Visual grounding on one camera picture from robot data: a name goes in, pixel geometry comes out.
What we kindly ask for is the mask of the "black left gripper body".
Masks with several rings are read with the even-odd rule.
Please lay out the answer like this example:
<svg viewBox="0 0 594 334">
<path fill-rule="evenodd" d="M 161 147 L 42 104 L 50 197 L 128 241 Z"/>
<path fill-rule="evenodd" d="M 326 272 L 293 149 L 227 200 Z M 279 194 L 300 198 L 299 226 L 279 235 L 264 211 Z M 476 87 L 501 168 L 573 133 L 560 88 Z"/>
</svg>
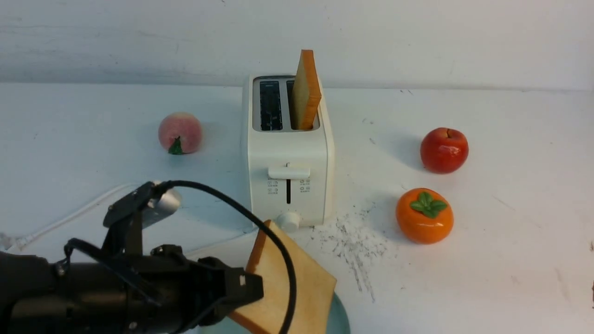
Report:
<svg viewBox="0 0 594 334">
<path fill-rule="evenodd" d="M 166 245 L 163 251 L 133 257 L 127 264 L 157 290 L 161 303 L 155 306 L 128 288 L 125 334 L 181 334 L 216 325 L 265 295 L 261 276 L 215 257 L 189 260 L 179 246 Z"/>
</svg>

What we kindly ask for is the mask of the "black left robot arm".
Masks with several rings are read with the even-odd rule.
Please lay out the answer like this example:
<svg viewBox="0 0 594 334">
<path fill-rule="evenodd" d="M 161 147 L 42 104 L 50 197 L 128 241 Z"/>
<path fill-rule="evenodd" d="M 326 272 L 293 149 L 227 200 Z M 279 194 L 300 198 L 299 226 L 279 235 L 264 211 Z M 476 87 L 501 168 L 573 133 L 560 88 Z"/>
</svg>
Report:
<svg viewBox="0 0 594 334">
<path fill-rule="evenodd" d="M 44 258 L 2 253 L 1 332 L 182 334 L 264 296 L 260 276 L 214 257 L 189 260 L 179 246 L 124 262 L 159 292 L 159 306 L 101 264 L 73 263 L 58 275 Z"/>
</svg>

